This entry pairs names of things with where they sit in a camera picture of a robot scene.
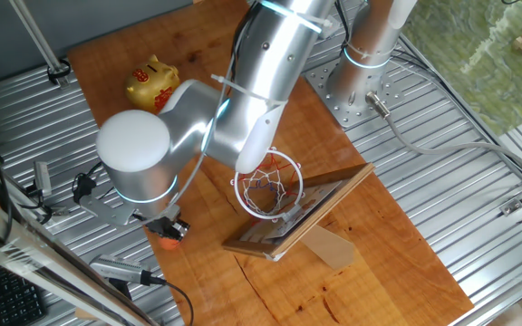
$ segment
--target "white net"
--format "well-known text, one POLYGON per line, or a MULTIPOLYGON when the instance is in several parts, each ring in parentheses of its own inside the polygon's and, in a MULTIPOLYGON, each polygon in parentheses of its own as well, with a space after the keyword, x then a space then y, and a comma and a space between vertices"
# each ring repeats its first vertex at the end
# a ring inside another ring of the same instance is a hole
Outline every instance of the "white net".
POLYGON ((260 218, 277 218, 299 201, 303 191, 303 180, 297 182, 299 179, 299 164, 270 149, 255 171, 247 175, 237 173, 232 183, 247 212, 260 218))

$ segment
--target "connector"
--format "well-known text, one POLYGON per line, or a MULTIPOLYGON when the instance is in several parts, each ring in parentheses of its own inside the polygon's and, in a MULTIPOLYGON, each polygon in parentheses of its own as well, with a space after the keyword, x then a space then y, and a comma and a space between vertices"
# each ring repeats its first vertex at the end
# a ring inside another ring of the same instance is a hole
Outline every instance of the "connector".
POLYGON ((378 112, 382 119, 390 117, 390 110, 386 107, 386 104, 382 103, 378 95, 373 91, 368 91, 366 94, 366 102, 373 106, 373 109, 378 112))
POLYGON ((52 194, 52 182, 47 163, 34 162, 35 187, 42 192, 42 196, 47 197, 52 194))

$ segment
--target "wooden table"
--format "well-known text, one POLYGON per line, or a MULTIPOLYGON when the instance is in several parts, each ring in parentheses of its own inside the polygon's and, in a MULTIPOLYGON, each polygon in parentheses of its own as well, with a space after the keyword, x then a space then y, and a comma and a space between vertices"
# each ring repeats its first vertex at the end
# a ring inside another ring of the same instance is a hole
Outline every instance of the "wooden table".
MULTIPOLYGON (((150 19, 69 52, 101 125, 131 109, 123 81, 156 54, 183 80, 220 89, 244 1, 207 0, 150 19)), ((363 163, 333 117, 300 80, 274 145, 302 164, 305 177, 363 163)), ((194 161, 180 174, 186 179, 194 161)), ((279 262, 234 254, 221 243, 249 216, 229 180, 233 171, 208 158, 179 201, 192 227, 172 252, 149 235, 168 280, 187 292, 197 325, 446 325, 472 304, 386 188, 371 175, 320 225, 355 244, 354 264, 333 271, 303 244, 279 262)), ((185 321, 187 303, 173 292, 185 321)))

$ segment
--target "metal mounting plate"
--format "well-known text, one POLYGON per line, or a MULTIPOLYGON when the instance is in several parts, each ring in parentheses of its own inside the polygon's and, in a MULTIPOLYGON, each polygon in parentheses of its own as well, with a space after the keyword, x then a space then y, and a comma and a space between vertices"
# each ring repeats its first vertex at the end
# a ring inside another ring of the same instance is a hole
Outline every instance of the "metal mounting plate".
MULTIPOLYGON (((339 101, 328 93, 326 89, 327 80, 339 61, 339 59, 335 59, 313 68, 306 72, 304 77, 309 84, 312 85, 314 91, 320 99, 322 99, 322 102, 340 123, 342 128, 349 129, 361 121, 366 121, 371 117, 377 116, 377 113, 373 110, 372 106, 350 106, 347 102, 339 101)), ((388 62, 387 71, 389 68, 394 68, 392 62, 388 62)), ((404 98, 401 89, 399 87, 392 87, 393 85, 394 81, 390 74, 385 72, 382 77, 382 91, 378 92, 378 97, 389 109, 402 104, 404 98)))

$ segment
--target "gray cable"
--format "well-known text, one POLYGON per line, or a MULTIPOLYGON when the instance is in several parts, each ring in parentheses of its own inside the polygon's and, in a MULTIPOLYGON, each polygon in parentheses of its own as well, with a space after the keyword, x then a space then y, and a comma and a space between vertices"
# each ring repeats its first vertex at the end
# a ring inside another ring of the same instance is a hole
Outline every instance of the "gray cable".
MULTIPOLYGON (((241 31, 241 34, 237 38, 237 43, 235 45, 235 49, 236 49, 235 51, 237 51, 238 46, 241 44, 241 39, 243 38, 244 31, 246 30, 248 25, 249 25, 249 22, 247 22, 247 24, 245 24, 245 26, 243 26, 243 30, 241 31)), ((225 76, 225 78, 227 80, 230 78, 231 67, 233 66, 234 62, 235 62, 235 54, 231 53, 231 60, 230 60, 230 62, 228 64, 227 74, 225 76)), ((212 135, 213 132, 215 132, 215 128, 217 127, 218 110, 221 107, 221 105, 223 104, 223 100, 225 99, 225 91, 227 91, 227 85, 225 83, 223 83, 223 88, 221 89, 221 94, 218 97, 217 110, 215 111, 215 115, 213 116, 213 120, 212 120, 210 131, 209 131, 209 135, 212 135)), ((160 213, 158 216, 147 218, 146 220, 140 222, 141 225, 146 225, 146 224, 154 221, 157 218, 163 217, 166 214, 167 210, 170 207, 173 207, 173 205, 175 205, 179 201, 179 199, 182 197, 182 195, 189 188, 190 184, 192 183, 192 180, 197 175, 197 172, 200 169, 200 166, 202 165, 203 160, 205 159, 205 156, 206 156, 205 153, 207 152, 208 143, 210 142, 211 139, 212 139, 212 137, 208 137, 207 138, 207 141, 205 142, 205 146, 203 147, 203 150, 200 153, 200 156, 198 157, 197 165, 192 169, 192 172, 190 173, 190 176, 188 176, 188 179, 185 182, 185 184, 182 186, 182 189, 170 200, 170 203, 167 205, 167 208, 165 208, 164 211, 162 211, 162 213, 160 213)))
POLYGON ((408 140, 406 140, 406 138, 404 138, 404 136, 400 133, 400 131, 398 130, 398 128, 394 124, 394 120, 392 119, 392 116, 386 117, 385 120, 386 120, 386 122, 388 122, 388 125, 390 126, 390 129, 392 130, 394 135, 396 135, 396 138, 402 144, 404 144, 404 146, 406 146, 408 149, 410 149, 412 151, 415 151, 417 153, 425 154, 425 155, 443 155, 443 154, 448 154, 450 152, 453 152, 453 151, 456 151, 456 150, 461 150, 461 149, 478 149, 478 148, 488 149, 488 150, 494 150, 494 151, 497 151, 499 153, 505 154, 508 157, 514 159, 515 162, 522 169, 522 158, 517 156, 512 151, 510 151, 508 149, 504 149, 504 148, 502 148, 502 147, 500 147, 498 145, 495 145, 495 144, 488 144, 488 143, 482 143, 482 142, 470 142, 470 143, 454 145, 454 146, 441 148, 441 149, 422 149, 422 148, 419 148, 419 147, 413 145, 412 143, 410 143, 408 140))

